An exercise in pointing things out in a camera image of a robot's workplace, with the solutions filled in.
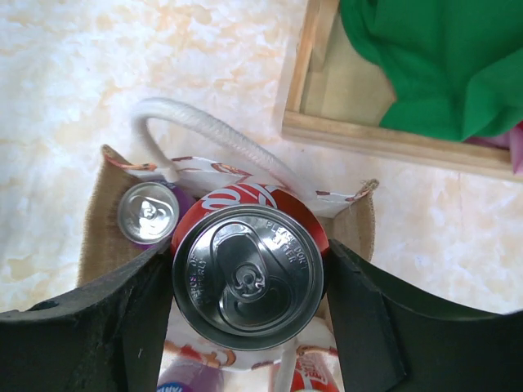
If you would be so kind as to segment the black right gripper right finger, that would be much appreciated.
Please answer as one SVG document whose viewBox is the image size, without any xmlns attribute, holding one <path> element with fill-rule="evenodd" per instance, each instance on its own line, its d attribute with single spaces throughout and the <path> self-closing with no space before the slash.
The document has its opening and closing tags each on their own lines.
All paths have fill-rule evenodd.
<svg viewBox="0 0 523 392">
<path fill-rule="evenodd" d="M 520 391 L 522 312 L 460 305 L 330 242 L 330 314 L 347 391 Z"/>
</svg>

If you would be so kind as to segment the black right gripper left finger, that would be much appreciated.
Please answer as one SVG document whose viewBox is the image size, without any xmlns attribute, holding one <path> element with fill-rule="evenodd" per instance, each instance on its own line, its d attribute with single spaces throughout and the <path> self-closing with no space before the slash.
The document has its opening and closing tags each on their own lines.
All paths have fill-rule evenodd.
<svg viewBox="0 0 523 392">
<path fill-rule="evenodd" d="M 154 391 L 172 304 L 163 241 L 29 310 L 1 314 L 3 391 Z"/>
</svg>

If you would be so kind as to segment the red soda can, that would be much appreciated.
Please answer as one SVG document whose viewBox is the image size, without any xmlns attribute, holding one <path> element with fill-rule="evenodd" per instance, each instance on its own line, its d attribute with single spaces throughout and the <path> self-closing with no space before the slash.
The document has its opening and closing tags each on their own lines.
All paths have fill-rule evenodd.
<svg viewBox="0 0 523 392">
<path fill-rule="evenodd" d="M 339 388 L 322 354 L 297 358 L 290 391 L 338 392 Z"/>
</svg>

